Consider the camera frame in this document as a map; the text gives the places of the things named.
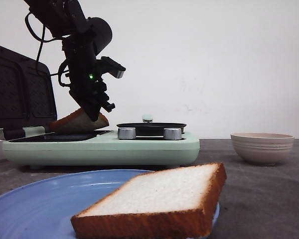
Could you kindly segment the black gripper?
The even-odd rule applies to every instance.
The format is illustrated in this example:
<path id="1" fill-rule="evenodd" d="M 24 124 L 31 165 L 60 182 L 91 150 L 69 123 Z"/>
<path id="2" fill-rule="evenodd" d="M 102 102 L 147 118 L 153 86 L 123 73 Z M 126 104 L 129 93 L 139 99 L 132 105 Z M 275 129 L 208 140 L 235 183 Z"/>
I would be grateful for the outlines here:
<path id="1" fill-rule="evenodd" d="M 95 80 L 90 78 L 94 74 L 97 63 L 96 56 L 107 46 L 107 35 L 73 34 L 62 40 L 70 78 L 70 95 L 85 111 L 87 116 L 96 121 L 99 118 L 100 109 L 111 112 L 115 108 L 114 103 L 109 103 L 106 92 L 93 94 Z"/>

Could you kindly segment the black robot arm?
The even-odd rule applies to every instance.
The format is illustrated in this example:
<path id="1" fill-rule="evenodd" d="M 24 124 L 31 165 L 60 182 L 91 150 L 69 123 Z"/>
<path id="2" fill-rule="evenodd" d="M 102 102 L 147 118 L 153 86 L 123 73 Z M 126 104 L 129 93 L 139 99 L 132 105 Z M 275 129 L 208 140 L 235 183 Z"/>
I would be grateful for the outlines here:
<path id="1" fill-rule="evenodd" d="M 102 75 L 110 73 L 120 77 L 124 67 L 97 55 L 112 40 L 110 26 L 101 18 L 86 18 L 77 0 L 28 0 L 29 11 L 45 27 L 53 39 L 62 41 L 65 60 L 58 69 L 60 78 L 67 68 L 69 94 L 92 121 L 104 108 L 110 112 L 115 105 L 108 102 L 106 84 Z"/>

